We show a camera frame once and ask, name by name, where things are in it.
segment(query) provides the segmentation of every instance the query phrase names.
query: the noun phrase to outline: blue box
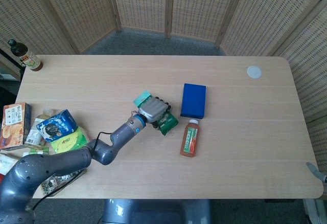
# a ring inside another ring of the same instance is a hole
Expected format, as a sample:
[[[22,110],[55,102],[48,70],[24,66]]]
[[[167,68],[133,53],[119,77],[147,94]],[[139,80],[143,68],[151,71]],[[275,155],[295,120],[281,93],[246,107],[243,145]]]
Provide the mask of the blue box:
[[[77,129],[77,124],[66,109],[40,122],[36,127],[45,141],[52,142],[73,133]]]
[[[181,117],[202,119],[205,110],[206,86],[184,84]]]

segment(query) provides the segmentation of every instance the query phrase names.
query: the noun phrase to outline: brown glass bottle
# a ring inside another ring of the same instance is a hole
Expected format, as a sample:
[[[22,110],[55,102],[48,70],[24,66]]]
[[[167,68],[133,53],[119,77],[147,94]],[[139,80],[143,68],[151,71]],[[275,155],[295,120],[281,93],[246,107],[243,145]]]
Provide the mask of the brown glass bottle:
[[[11,46],[10,50],[13,55],[17,56],[21,62],[23,62],[32,71],[39,71],[43,67],[42,61],[40,61],[34,53],[32,53],[25,44],[16,42],[14,39],[10,39],[8,44]]]
[[[196,139],[199,136],[199,122],[191,119],[185,128],[180,154],[183,156],[195,156]]]

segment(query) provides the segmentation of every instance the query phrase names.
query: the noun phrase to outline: blue snack bag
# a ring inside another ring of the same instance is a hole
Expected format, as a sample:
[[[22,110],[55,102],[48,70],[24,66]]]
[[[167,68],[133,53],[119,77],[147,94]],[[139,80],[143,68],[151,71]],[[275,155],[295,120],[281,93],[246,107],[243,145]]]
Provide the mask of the blue snack bag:
[[[77,129],[77,123],[66,109],[40,122],[36,127],[45,141],[52,142],[73,133]]]

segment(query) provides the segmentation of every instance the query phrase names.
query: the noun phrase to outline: yellow green package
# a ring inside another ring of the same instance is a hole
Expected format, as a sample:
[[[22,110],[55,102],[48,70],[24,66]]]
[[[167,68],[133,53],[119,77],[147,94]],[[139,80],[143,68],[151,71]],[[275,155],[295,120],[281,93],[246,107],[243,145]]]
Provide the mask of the yellow green package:
[[[53,142],[51,146],[53,147],[55,153],[62,153],[65,151],[72,151],[85,146],[89,142],[89,139],[85,131],[78,127],[73,133],[68,136],[61,137]]]

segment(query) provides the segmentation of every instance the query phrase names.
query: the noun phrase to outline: wooden table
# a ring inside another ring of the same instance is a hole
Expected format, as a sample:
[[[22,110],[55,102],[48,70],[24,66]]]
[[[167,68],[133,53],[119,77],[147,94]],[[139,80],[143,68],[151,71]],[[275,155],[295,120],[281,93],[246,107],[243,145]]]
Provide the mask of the wooden table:
[[[322,183],[285,59],[217,56],[41,55],[26,70],[17,102],[69,109],[92,138],[114,131],[144,90],[173,107],[179,125],[166,136],[147,126],[109,166],[93,161],[55,198],[317,198]],[[262,69],[251,79],[247,68]],[[207,86],[197,155],[179,155],[187,118],[179,116],[184,83]],[[20,154],[21,150],[12,153]],[[38,190],[34,197],[42,197]]]

